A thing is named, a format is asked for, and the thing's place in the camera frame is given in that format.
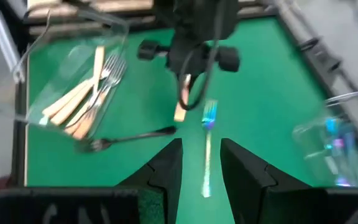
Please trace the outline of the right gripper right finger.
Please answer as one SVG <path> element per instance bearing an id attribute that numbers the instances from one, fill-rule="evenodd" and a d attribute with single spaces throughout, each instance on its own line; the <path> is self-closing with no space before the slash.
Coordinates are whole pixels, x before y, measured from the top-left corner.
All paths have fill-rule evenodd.
<path id="1" fill-rule="evenodd" d="M 231 139 L 221 140 L 221 169 L 236 224 L 311 223 L 310 186 Z"/>

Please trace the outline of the clear plastic bin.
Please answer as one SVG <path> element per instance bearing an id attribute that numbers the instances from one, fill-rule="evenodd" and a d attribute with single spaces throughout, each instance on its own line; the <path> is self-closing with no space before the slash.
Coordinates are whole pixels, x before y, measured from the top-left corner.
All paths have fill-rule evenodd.
<path id="1" fill-rule="evenodd" d="M 51 123 L 52 116 L 48 118 L 42 111 L 93 77 L 97 46 L 105 46 L 103 66 L 111 54 L 125 61 L 128 34 L 126 21 L 91 7 L 79 7 L 74 21 L 48 16 L 41 33 L 0 83 L 0 116 L 73 137 L 65 127 L 90 98 L 92 89 L 61 125 Z M 97 132 L 115 88 L 109 91 L 84 138 Z"/>
<path id="2" fill-rule="evenodd" d="M 301 148 L 303 160 L 314 177 L 324 186 L 358 187 L 358 137 L 356 121 L 347 110 L 358 100 L 358 91 L 334 96 L 323 101 L 317 112 L 307 121 L 295 126 L 293 139 Z M 356 140 L 357 160 L 354 166 L 347 162 L 346 148 L 326 148 L 324 123 L 326 118 L 337 119 L 337 139 L 344 140 L 344 134 L 353 131 Z"/>

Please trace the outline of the green felt mat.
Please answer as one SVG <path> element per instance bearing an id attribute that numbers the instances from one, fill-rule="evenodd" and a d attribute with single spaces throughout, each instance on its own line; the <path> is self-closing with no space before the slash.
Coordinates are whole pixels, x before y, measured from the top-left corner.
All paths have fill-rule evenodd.
<path id="1" fill-rule="evenodd" d="M 176 82 L 164 60 L 137 59 L 145 39 L 164 44 L 169 29 L 128 36 L 128 69 L 98 128 L 98 136 L 116 138 L 173 124 Z M 241 54 L 237 73 L 214 70 L 208 98 L 218 102 L 212 133 L 211 196 L 201 195 L 204 164 L 202 108 L 190 111 L 178 125 L 183 143 L 183 170 L 177 224 L 233 224 L 220 163 L 221 139 L 229 138 L 273 166 L 314 186 L 341 184 L 331 173 L 331 160 L 305 158 L 321 149 L 321 133 L 297 136 L 293 129 L 324 113 L 324 93 L 300 54 L 274 18 L 242 21 L 225 45 Z M 96 154 L 83 154 L 67 136 L 29 127 L 29 187 L 107 187 L 134 173 L 171 141 L 171 137 L 120 143 Z"/>

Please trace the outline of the dark silver fork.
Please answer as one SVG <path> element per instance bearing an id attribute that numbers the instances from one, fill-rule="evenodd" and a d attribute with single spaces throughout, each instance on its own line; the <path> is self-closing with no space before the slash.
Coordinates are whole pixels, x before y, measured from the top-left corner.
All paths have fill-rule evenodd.
<path id="1" fill-rule="evenodd" d="M 83 153 L 101 152 L 101 151 L 108 149 L 113 144 L 117 144 L 120 142 L 133 141 L 133 140 L 138 140 L 138 139 L 143 139 L 143 138 L 169 136 L 169 135 L 175 134 L 176 131 L 177 131 L 176 126 L 167 126 L 165 128 L 157 129 L 155 131 L 150 131 L 147 133 L 136 134 L 133 136 L 127 136 L 127 137 L 122 137 L 122 138 L 85 139 L 85 140 L 80 140 L 77 142 L 76 150 L 78 152 L 83 152 Z"/>

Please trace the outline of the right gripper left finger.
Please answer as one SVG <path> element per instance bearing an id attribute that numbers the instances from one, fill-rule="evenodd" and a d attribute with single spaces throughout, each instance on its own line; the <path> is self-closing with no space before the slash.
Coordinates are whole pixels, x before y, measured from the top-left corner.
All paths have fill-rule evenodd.
<path id="1" fill-rule="evenodd" d="M 175 138 L 118 184 L 137 193 L 137 217 L 131 224 L 176 224 L 182 164 L 182 139 Z"/>

